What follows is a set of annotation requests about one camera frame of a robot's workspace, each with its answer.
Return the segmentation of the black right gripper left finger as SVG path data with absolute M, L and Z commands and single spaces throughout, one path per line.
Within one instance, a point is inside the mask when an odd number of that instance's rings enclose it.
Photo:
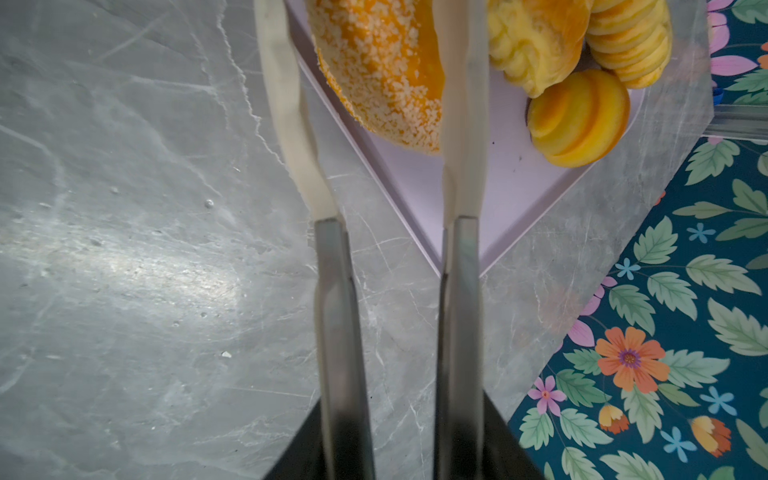
M 321 403 L 317 402 L 264 480 L 326 479 Z

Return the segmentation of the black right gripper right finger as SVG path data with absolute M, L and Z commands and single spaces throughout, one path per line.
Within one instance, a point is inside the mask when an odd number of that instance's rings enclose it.
M 484 392 L 482 478 L 484 480 L 543 480 L 540 469 L 508 428 Z

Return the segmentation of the steel tongs with beige tips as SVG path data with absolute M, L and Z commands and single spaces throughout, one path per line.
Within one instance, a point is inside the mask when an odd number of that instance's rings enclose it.
M 371 479 L 374 454 L 348 232 L 318 162 L 286 6 L 258 1 L 254 14 L 274 128 L 314 222 L 314 326 L 327 479 Z M 455 231 L 444 223 L 433 467 L 438 479 L 482 478 L 479 219 L 461 219 Z

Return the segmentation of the sesame coated bread roll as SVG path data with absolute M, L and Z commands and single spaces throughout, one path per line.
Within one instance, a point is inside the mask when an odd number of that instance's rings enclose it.
M 438 154 L 444 73 L 431 2 L 305 6 L 318 65 L 348 113 L 395 145 Z

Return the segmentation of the golden glazed bread loaf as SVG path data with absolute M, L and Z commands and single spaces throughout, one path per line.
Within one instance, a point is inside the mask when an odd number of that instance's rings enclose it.
M 562 82 L 581 58 L 590 0 L 488 1 L 491 64 L 530 98 Z

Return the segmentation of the long ridged baguette bread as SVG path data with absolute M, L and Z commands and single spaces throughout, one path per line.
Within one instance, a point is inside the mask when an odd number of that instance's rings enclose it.
M 671 59 L 672 22 L 665 0 L 596 1 L 586 33 L 593 59 L 628 89 L 658 81 Z

